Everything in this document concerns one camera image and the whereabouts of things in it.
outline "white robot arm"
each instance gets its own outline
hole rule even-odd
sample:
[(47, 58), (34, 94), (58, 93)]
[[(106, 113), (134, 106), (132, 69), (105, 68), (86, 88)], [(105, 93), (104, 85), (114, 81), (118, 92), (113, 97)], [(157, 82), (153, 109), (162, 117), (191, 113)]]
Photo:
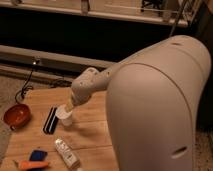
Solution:
[(109, 131), (120, 171), (193, 171), (196, 116), (211, 68), (196, 39), (175, 36), (72, 84), (74, 106), (107, 90)]

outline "cable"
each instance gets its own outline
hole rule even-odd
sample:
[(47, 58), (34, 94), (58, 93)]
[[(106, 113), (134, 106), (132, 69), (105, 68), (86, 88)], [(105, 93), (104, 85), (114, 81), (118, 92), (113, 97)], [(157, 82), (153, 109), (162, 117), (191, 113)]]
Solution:
[(21, 104), (21, 102), (18, 100), (18, 96), (20, 95), (21, 96), (21, 99), (23, 100), (27, 91), (28, 90), (32, 90), (33, 89), (33, 86), (30, 86), (30, 85), (27, 85), (32, 77), (32, 74), (33, 74), (33, 71), (34, 71), (34, 68), (32, 68), (26, 82), (24, 83), (24, 85), (22, 86), (21, 90), (19, 90), (16, 95), (15, 95), (15, 101), (16, 103), (18, 104)]
[(50, 88), (56, 88), (56, 87), (70, 87), (72, 82), (67, 81), (64, 79), (64, 77), (55, 79), (50, 83)]
[(176, 15), (176, 18), (175, 18), (175, 22), (174, 22), (174, 24), (173, 24), (173, 26), (172, 26), (172, 29), (171, 29), (171, 31), (170, 31), (169, 37), (172, 37), (172, 36), (173, 36), (173, 34), (174, 34), (174, 32), (175, 32), (175, 29), (176, 29), (176, 27), (177, 27), (177, 25), (178, 25), (178, 22), (179, 22), (179, 20), (180, 20), (180, 17), (181, 17), (181, 15), (182, 15), (182, 13), (183, 13), (183, 10), (184, 10), (185, 5), (186, 5), (187, 2), (188, 2), (188, 0), (183, 0), (183, 1), (182, 1), (181, 6), (180, 6), (180, 8), (179, 8), (179, 10), (178, 10), (178, 13), (177, 13), (177, 15)]

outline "wooden tabletop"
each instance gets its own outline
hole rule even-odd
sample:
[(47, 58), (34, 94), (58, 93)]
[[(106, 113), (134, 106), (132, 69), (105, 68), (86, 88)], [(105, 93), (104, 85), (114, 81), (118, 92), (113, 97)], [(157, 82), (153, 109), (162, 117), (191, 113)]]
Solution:
[(17, 170), (13, 161), (28, 160), (35, 149), (48, 152), (45, 170), (68, 171), (54, 148), (57, 138), (63, 139), (80, 159), (84, 171), (118, 171), (105, 115), (105, 92), (95, 93), (91, 100), (73, 111), (73, 124), (65, 128), (58, 122), (53, 135), (43, 132), (43, 126), (51, 107), (57, 107), (70, 98), (70, 88), (32, 90), (24, 103), (32, 113), (31, 121), (13, 132), (0, 171)]

